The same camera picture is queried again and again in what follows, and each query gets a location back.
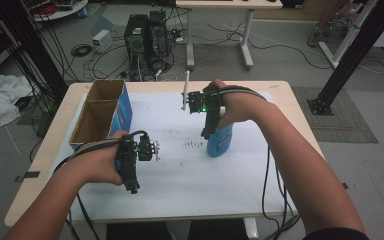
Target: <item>black sleeve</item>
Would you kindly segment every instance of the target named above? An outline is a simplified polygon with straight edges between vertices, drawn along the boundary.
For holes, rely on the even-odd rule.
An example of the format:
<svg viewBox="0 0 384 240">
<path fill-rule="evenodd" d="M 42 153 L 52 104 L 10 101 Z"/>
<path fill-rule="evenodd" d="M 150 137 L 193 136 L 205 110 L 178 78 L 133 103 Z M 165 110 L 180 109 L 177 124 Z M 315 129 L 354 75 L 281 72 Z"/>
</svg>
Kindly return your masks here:
<svg viewBox="0 0 384 240">
<path fill-rule="evenodd" d="M 349 228 L 326 228 L 308 234 L 303 240 L 369 240 L 362 232 Z"/>
</svg>

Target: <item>wrist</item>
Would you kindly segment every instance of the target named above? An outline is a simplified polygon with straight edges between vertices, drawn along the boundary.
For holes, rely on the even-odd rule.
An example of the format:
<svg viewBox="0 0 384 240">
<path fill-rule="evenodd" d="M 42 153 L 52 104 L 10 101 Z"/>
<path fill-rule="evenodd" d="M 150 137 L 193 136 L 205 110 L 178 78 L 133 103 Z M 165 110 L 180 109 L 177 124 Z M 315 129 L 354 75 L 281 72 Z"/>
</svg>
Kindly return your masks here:
<svg viewBox="0 0 384 240">
<path fill-rule="evenodd" d="M 88 176 L 85 174 L 85 171 L 79 169 L 78 166 L 71 161 L 58 169 L 52 178 L 70 183 L 70 185 L 78 189 L 88 183 Z"/>
</svg>

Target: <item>floor mat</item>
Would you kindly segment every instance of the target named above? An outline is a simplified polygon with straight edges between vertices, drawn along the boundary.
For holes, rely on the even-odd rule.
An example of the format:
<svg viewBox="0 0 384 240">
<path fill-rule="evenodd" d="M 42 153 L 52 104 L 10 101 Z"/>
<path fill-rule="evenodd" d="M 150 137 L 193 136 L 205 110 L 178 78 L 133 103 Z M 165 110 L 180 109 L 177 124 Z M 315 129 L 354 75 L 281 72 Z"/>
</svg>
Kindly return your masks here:
<svg viewBox="0 0 384 240">
<path fill-rule="evenodd" d="M 319 142 L 378 143 L 363 116 L 342 89 L 331 105 L 332 116 L 313 115 L 307 99 L 315 99 L 321 88 L 292 88 L 311 130 Z"/>
</svg>

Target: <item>forearm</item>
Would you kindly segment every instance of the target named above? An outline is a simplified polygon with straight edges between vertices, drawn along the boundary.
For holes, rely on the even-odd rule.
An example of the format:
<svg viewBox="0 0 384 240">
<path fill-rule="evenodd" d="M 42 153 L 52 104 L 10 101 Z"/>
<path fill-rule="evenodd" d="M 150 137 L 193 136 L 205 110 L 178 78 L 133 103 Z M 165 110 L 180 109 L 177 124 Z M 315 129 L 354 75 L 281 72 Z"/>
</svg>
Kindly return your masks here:
<svg viewBox="0 0 384 240">
<path fill-rule="evenodd" d="M 352 201 L 322 156 L 277 106 L 268 102 L 257 106 L 253 120 L 267 139 L 307 233 L 325 227 L 364 231 Z"/>
<path fill-rule="evenodd" d="M 58 239 L 76 194 L 85 183 L 69 164 L 58 170 L 5 239 Z"/>
</svg>

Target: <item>hand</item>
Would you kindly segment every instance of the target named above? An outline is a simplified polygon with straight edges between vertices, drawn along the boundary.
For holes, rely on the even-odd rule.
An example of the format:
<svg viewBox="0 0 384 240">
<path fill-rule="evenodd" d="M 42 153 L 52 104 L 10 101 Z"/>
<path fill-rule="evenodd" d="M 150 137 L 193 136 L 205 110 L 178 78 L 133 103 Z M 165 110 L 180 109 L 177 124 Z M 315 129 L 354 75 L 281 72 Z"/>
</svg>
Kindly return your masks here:
<svg viewBox="0 0 384 240">
<path fill-rule="evenodd" d="M 220 88 L 227 85 L 220 79 L 211 82 Z M 224 128 L 235 122 L 254 120 L 255 113 L 259 111 L 259 106 L 268 102 L 262 98 L 247 93 L 228 93 L 223 95 L 226 112 L 221 117 L 218 127 Z"/>
<path fill-rule="evenodd" d="M 121 138 L 124 135 L 127 135 L 127 132 L 117 131 L 109 138 Z M 123 180 L 114 167 L 116 153 L 117 144 L 77 156 L 69 161 L 64 168 L 69 168 L 70 171 L 73 171 L 73 175 L 78 174 L 82 176 L 85 183 L 121 185 Z"/>
</svg>

